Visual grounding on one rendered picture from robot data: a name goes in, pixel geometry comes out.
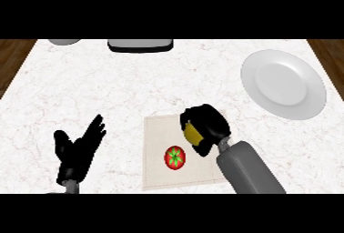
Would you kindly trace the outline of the grey round object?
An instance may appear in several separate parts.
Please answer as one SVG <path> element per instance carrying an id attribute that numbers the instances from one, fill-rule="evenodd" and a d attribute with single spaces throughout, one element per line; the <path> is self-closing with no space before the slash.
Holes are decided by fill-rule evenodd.
<path id="1" fill-rule="evenodd" d="M 82 39 L 49 39 L 57 46 L 69 46 L 80 42 Z"/>

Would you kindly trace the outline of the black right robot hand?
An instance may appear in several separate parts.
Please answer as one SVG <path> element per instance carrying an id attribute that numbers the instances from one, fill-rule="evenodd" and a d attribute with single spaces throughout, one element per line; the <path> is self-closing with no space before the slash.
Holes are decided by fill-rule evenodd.
<path id="1" fill-rule="evenodd" d="M 181 127 L 185 134 L 187 123 L 196 126 L 203 135 L 203 141 L 199 146 L 193 145 L 197 153 L 206 157 L 212 151 L 213 145 L 219 145 L 222 139 L 233 134 L 231 126 L 225 116 L 209 104 L 188 108 L 181 114 Z"/>

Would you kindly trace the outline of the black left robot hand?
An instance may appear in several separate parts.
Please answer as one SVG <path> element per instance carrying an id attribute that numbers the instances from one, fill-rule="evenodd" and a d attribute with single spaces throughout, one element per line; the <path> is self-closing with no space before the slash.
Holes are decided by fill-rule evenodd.
<path id="1" fill-rule="evenodd" d="M 55 154 L 61 160 L 57 183 L 75 180 L 82 183 L 94 162 L 103 138 L 107 135 L 104 117 L 98 115 L 82 137 L 72 141 L 64 130 L 54 132 Z"/>

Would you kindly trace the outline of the red tomato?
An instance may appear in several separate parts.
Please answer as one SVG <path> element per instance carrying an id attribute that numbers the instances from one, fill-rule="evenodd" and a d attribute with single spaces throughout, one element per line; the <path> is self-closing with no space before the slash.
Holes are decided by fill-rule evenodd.
<path id="1" fill-rule="evenodd" d="M 172 170 L 178 170 L 187 163 L 187 152 L 179 146 L 169 147 L 165 155 L 165 162 Z"/>

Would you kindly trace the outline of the grey and black appliance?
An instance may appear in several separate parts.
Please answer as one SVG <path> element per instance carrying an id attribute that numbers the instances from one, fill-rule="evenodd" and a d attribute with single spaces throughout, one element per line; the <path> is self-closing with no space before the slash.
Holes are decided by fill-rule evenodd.
<path id="1" fill-rule="evenodd" d="M 173 49 L 172 39 L 110 39 L 109 47 L 119 53 L 159 53 Z"/>

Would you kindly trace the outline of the beige placemat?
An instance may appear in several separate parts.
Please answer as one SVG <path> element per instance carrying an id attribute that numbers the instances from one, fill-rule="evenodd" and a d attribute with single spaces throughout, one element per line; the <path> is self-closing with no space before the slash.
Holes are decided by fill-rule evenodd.
<path id="1" fill-rule="evenodd" d="M 165 155 L 169 147 L 187 152 L 187 163 L 178 170 L 169 169 Z M 185 139 L 181 116 L 148 116 L 144 120 L 142 189 L 166 189 L 227 182 L 218 167 L 218 146 L 202 157 Z"/>

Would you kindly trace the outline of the white plate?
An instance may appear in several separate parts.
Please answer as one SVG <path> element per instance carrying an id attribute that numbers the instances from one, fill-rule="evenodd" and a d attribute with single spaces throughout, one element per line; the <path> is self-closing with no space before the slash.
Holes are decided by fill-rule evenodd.
<path id="1" fill-rule="evenodd" d="M 241 67 L 241 80 L 258 105 L 278 117 L 309 120 L 324 110 L 327 90 L 311 64 L 289 52 L 253 53 Z"/>

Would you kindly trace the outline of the yellow lemon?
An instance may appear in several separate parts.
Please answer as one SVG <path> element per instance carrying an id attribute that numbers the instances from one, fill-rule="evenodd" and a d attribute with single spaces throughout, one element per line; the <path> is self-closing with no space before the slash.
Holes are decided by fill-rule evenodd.
<path id="1" fill-rule="evenodd" d="M 203 141 L 203 135 L 191 123 L 187 123 L 185 138 L 194 146 L 199 146 Z"/>

